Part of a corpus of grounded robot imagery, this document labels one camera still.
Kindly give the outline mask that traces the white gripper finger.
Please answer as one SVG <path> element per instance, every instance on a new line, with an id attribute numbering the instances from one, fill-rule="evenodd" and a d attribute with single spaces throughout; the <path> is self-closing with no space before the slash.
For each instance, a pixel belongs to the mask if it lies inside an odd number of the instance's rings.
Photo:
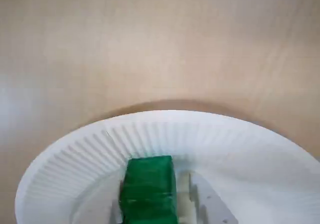
<path id="1" fill-rule="evenodd" d="M 120 207 L 120 194 L 121 194 L 122 188 L 123 188 L 123 181 L 120 181 L 111 205 L 111 211 L 110 211 L 110 217 L 109 217 L 110 224 L 123 223 L 123 215 Z"/>
<path id="2" fill-rule="evenodd" d="M 209 182 L 196 172 L 177 175 L 177 214 L 180 224 L 235 224 L 231 213 Z"/>

